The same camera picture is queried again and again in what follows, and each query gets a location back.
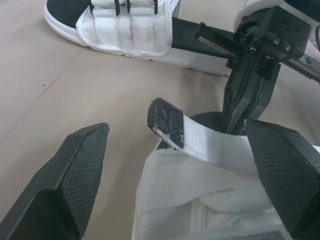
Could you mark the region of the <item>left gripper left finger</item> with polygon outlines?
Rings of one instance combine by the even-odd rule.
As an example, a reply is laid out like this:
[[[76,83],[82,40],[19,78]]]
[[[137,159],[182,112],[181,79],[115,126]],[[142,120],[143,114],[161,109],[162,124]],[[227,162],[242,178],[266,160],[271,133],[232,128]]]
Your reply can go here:
[[[80,240],[101,183],[109,124],[81,128],[64,140],[0,223],[2,240]]]

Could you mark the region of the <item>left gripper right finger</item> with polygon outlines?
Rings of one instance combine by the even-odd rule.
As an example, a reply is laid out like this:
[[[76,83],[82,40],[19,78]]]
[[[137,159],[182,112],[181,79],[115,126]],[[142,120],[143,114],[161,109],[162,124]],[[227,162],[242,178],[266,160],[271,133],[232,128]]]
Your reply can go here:
[[[320,238],[320,154],[295,130],[248,120],[246,135],[258,175],[295,240]]]

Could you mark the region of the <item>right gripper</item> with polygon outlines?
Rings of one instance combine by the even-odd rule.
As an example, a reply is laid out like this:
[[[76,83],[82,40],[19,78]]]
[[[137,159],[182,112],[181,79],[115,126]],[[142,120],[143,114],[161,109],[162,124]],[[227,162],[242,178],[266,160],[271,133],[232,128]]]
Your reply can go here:
[[[201,23],[195,38],[227,55],[231,75],[224,89],[222,120],[226,133],[242,133],[245,121],[257,120],[269,105],[281,65],[316,82],[320,62],[305,53],[311,25],[279,7],[264,7],[240,18],[233,38]],[[262,75],[256,59],[262,52]]]

